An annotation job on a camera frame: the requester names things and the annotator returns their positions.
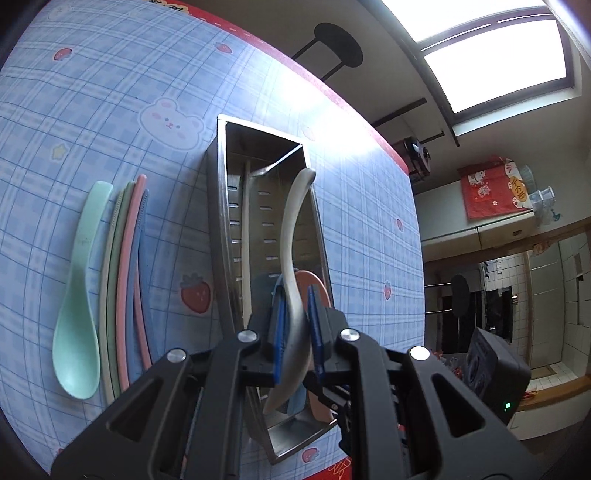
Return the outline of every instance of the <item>red banner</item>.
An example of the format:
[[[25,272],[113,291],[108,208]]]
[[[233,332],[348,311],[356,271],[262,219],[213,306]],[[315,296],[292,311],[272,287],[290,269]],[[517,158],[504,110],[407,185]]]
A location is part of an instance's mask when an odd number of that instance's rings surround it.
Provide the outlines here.
[[[511,160],[498,157],[480,171],[462,176],[462,195],[469,219],[487,218],[531,208],[519,170]]]

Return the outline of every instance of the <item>wooden shelf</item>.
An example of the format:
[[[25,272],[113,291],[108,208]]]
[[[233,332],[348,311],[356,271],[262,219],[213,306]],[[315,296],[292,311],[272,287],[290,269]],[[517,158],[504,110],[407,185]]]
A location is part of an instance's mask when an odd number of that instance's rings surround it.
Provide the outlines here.
[[[571,380],[570,382],[563,383],[557,387],[539,390],[534,398],[522,400],[517,407],[517,411],[531,410],[532,408],[552,405],[575,397],[589,389],[591,389],[591,376],[586,375],[584,377],[579,377],[576,380]]]

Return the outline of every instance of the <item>cabinet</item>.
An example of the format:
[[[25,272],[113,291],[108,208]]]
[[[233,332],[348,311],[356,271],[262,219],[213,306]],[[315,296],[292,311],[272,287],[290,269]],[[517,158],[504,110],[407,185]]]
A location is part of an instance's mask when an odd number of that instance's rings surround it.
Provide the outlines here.
[[[460,181],[416,195],[423,262],[500,247],[528,236],[536,227],[531,210],[469,220]]]

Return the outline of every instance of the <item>skylight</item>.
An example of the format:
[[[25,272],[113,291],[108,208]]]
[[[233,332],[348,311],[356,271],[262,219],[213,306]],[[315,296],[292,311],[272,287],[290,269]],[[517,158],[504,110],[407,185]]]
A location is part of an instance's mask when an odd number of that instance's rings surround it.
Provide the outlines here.
[[[382,0],[414,41],[452,27],[518,8],[543,7],[542,0]]]
[[[454,112],[566,76],[556,20],[490,30],[425,55]]]

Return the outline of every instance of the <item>mint green spoon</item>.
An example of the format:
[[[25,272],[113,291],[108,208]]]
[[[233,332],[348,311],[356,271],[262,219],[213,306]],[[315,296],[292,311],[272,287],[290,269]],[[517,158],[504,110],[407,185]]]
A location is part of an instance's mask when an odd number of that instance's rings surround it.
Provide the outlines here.
[[[86,270],[112,190],[110,183],[98,181],[86,198],[74,237],[66,293],[53,334],[56,377],[66,392],[81,400],[92,397],[99,387],[99,342],[88,299]]]

